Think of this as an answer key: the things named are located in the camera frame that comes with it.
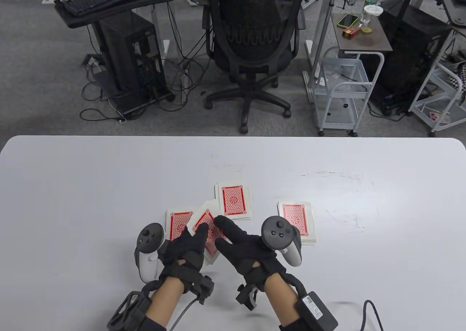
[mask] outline office chair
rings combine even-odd
[[[262,100],[284,109],[291,116],[291,105],[264,91],[271,84],[278,87],[278,73],[298,54],[299,31],[305,29],[301,0],[208,0],[204,6],[202,27],[206,50],[215,64],[229,73],[233,88],[212,93],[205,108],[214,100],[243,98],[240,133],[248,133],[248,116],[253,100]],[[213,50],[211,49],[213,32]],[[295,34],[293,50],[291,36]],[[265,74],[261,80],[257,74]]]

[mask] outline black device box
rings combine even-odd
[[[402,0],[381,3],[384,12],[379,20],[393,52],[385,54],[371,101],[384,115],[391,115],[394,108],[409,108],[451,30],[450,25],[411,5],[398,18],[402,5]],[[364,55],[361,60],[371,80],[378,59]]]
[[[120,92],[112,100],[128,113],[156,99],[174,95],[167,89],[154,25],[133,11],[100,21]]]
[[[338,321],[314,291],[300,298],[295,308],[312,331],[333,331],[338,326]]]

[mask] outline white table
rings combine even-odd
[[[238,223],[251,233],[280,198],[312,202],[318,242],[288,271],[327,304],[337,330],[359,330],[366,298],[386,330],[462,330],[464,160],[453,139],[15,137],[0,153],[2,329],[105,330],[143,286],[133,261],[141,228],[240,179],[254,219]],[[264,294],[254,312],[235,301],[242,278],[225,258],[203,271],[213,294],[176,330],[278,330]]]

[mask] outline sleeve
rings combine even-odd
[[[281,331],[312,331],[303,318],[299,318],[288,326],[279,326]]]
[[[160,324],[157,324],[152,319],[145,317],[138,331],[167,331],[167,329]]]

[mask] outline computer case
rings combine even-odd
[[[411,5],[398,17],[402,5],[402,0],[381,3],[384,12],[379,20],[393,52],[385,54],[371,101],[384,115],[409,108],[451,30],[450,25]],[[370,80],[378,66],[374,57],[361,56]]]
[[[112,98],[118,111],[127,113],[153,103],[173,100],[167,89],[154,25],[133,11],[100,21],[112,60],[115,78],[123,94]]]

